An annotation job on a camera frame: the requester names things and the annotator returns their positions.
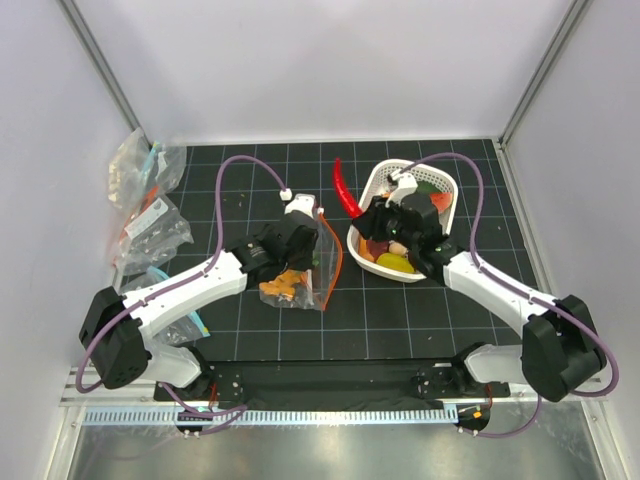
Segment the red chili pepper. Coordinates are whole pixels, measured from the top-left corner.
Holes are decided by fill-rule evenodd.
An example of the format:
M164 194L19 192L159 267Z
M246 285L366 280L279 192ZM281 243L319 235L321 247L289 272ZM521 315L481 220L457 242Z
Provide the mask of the red chili pepper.
M351 219L360 216L362 214L362 210L346 185L342 173L342 161L339 157L336 157L334 160L332 182L334 191L337 194L338 200L347 216Z

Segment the yellow orange ginger root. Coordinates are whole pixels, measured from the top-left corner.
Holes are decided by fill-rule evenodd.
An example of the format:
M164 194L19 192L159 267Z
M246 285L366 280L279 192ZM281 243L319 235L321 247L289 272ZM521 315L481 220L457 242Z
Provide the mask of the yellow orange ginger root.
M274 280L261 282L259 290L268 296L292 301L296 295L296 286L302 283L304 273L296 270L286 270Z

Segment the clear zip bag orange zipper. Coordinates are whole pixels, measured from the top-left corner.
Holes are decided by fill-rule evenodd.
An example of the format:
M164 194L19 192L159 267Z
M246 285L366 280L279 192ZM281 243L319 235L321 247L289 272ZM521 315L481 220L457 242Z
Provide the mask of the clear zip bag orange zipper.
M335 231L320 208L316 214L319 238L314 250L313 267L304 273L301 284L296 286L292 301L268 296L259 290L263 303L277 308L324 311L341 273L343 248Z

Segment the white perforated plastic basket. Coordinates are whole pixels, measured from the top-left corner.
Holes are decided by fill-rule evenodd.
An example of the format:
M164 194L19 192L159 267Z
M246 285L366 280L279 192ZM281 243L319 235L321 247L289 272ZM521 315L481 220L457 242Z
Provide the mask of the white perforated plastic basket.
M367 181L362 182L360 185L361 195L358 205L362 209L365 209L369 206L374 196L390 192L392 187L387 177L394 171L411 164L412 162L410 160L405 159L387 159L376 163L368 172ZM445 234L449 234L451 232L459 194L455 180L445 171L425 164L412 167L410 173L415 177L418 184L426 182L438 191L451 196L448 200L447 208L439 213L439 222L442 230ZM353 226L350 226L346 237L347 249L351 257L363 270L396 282L416 283L426 279L426 277L419 272L405 273L369 261L360 254L360 240L361 236L359 232Z

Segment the clear bag with white label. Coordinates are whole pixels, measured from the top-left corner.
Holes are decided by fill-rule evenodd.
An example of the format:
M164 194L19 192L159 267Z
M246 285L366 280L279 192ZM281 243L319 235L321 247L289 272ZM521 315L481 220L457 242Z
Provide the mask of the clear bag with white label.
M157 188L136 206L119 234L113 264L123 276L160 267L194 242L191 226L178 207Z

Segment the dark red meat slice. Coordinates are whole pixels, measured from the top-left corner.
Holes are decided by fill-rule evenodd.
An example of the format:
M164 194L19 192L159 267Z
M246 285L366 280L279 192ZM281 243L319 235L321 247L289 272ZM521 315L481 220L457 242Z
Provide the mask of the dark red meat slice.
M367 241L367 250L375 258L389 251L388 241Z

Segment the orange papaya slice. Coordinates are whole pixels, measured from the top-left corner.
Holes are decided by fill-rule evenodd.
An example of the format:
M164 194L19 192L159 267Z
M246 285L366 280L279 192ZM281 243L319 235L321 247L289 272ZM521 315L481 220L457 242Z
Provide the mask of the orange papaya slice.
M361 237L359 239L359 247L358 247L358 252L359 255L366 261L369 261L371 263L375 262L375 257L371 254L371 252L368 249L368 244L367 244L367 240L364 239L363 237Z

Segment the beige garlic bulb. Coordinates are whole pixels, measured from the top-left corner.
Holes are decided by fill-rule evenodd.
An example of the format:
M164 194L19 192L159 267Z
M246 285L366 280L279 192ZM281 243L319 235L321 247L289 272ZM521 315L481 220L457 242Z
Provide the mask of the beige garlic bulb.
M408 249L399 242L391 241L389 243L388 251L394 255L405 256Z

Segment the yellow lemon slice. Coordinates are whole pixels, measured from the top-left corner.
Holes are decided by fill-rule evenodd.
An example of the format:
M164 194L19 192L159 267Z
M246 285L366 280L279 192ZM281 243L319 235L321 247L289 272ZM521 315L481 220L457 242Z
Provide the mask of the yellow lemon slice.
M401 255L396 255L390 252L381 254L376 264L380 267L384 267L390 270L401 272L403 274L414 274L415 269L409 262L409 260Z

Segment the watermelon slice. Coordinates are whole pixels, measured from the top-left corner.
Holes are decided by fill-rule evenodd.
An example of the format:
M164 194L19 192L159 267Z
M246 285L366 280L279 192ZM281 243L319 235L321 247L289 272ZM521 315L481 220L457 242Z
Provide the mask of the watermelon slice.
M431 193L430 200L439 214L443 214L453 203L453 194L449 192Z

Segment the black grid cutting mat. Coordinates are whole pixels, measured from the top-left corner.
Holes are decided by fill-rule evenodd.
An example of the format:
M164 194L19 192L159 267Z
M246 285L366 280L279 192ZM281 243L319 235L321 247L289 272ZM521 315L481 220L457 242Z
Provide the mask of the black grid cutting mat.
M513 197L488 140L413 140L341 143L194 146L171 201L191 226L194 242L165 265L177 274L209 257L217 239L216 215L228 240L257 232L282 212L277 188L313 194L330 226L345 238L349 221L332 187L334 160L350 192L383 160L419 159L444 152L439 168L453 177L459 199L453 238L475 237L480 255L517 280L535 286ZM472 217L482 217L476 232ZM510 345L518 336L466 296L425 280L401 284L362 270L350 255L324 311L263 303L255 290L201 309L210 336L197 347L214 361L450 357L476 343Z

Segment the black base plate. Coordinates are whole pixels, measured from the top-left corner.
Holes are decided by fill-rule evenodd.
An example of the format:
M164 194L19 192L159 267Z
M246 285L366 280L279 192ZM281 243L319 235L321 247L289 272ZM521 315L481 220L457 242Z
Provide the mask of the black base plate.
M460 362L436 359L216 361L186 387L182 400L225 404L262 402L356 402L417 399L506 398L505 382L482 383Z

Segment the aluminium frame rail left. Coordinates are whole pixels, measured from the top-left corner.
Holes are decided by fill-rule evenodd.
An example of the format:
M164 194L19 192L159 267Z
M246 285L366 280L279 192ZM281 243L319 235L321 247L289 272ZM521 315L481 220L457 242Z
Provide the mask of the aluminium frame rail left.
M124 90L100 48L89 24L74 0L57 0L72 31L98 74L116 109L131 131L142 128Z

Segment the aluminium frame rail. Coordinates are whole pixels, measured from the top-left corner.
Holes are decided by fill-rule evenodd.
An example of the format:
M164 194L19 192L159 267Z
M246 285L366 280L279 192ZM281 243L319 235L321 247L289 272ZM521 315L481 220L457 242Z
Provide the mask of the aluminium frame rail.
M498 143L502 149L505 149L513 138L519 125L544 86L547 77L559 61L561 54L591 5L591 0L573 0L570 2L569 8L551 37L549 45L541 60L538 62L502 134L498 137Z
M124 90L100 48L89 24L74 0L57 0L72 31L98 74L116 109L131 131L142 128Z

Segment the aluminium frame rail right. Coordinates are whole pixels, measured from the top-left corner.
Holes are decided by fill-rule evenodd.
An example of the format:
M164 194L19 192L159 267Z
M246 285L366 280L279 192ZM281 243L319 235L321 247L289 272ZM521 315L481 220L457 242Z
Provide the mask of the aluminium frame rail right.
M547 77L559 61L561 54L591 5L591 0L573 0L570 2L569 8L551 37L549 45L541 60L538 62L502 134L498 137L498 143L502 149L505 149L513 138L519 125L544 86Z

